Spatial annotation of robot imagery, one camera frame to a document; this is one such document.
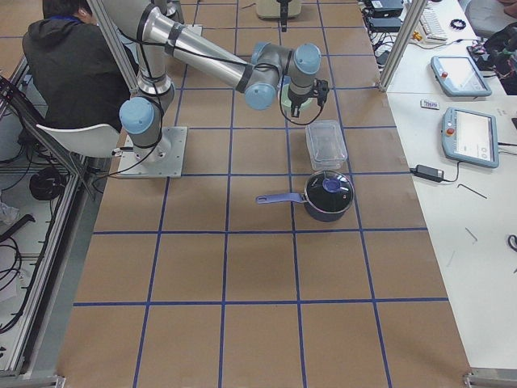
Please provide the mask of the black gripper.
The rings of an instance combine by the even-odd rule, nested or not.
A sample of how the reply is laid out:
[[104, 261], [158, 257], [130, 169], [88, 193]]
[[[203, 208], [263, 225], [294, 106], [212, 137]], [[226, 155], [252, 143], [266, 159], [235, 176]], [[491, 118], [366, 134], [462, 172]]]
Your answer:
[[308, 99], [316, 99], [318, 106], [324, 106], [328, 93], [329, 83], [325, 79], [314, 79], [308, 86], [300, 86], [291, 78], [288, 84], [291, 117], [300, 116], [300, 107]]
[[288, 28], [287, 19], [291, 18], [289, 12], [289, 3], [291, 0], [277, 0], [280, 7], [281, 32], [286, 32]]

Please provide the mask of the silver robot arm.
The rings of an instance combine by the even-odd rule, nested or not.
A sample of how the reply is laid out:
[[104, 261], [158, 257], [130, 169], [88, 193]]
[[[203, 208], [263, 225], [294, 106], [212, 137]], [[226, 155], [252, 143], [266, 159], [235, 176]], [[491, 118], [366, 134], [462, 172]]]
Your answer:
[[302, 104], [309, 99], [316, 99], [320, 108], [326, 104], [329, 87], [326, 80], [317, 78], [322, 54], [314, 44], [287, 48], [258, 42], [251, 61], [246, 62], [168, 18], [151, 1], [105, 1], [103, 6], [130, 40], [218, 78], [242, 93], [254, 110], [264, 111], [281, 99], [285, 77], [290, 78], [287, 97], [291, 117], [299, 117]]
[[301, 13], [301, 1], [165, 1], [166, 16], [208, 29], [280, 28]]

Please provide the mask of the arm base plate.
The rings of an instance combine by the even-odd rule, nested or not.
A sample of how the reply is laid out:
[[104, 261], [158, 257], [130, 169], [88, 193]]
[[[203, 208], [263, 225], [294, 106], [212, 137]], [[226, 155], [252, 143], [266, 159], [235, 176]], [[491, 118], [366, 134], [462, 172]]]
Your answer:
[[118, 176], [126, 179], [180, 178], [187, 142], [187, 127], [162, 129], [162, 139], [149, 149], [134, 147], [128, 134], [124, 145], [132, 150], [123, 151], [117, 167]]
[[201, 35], [202, 35], [203, 26], [202, 26], [201, 24], [186, 24], [186, 25], [185, 25], [185, 27], [186, 27], [189, 31], [191, 31], [191, 32], [193, 32], [193, 33], [195, 33], [195, 34], [197, 34], [198, 36], [201, 36]]

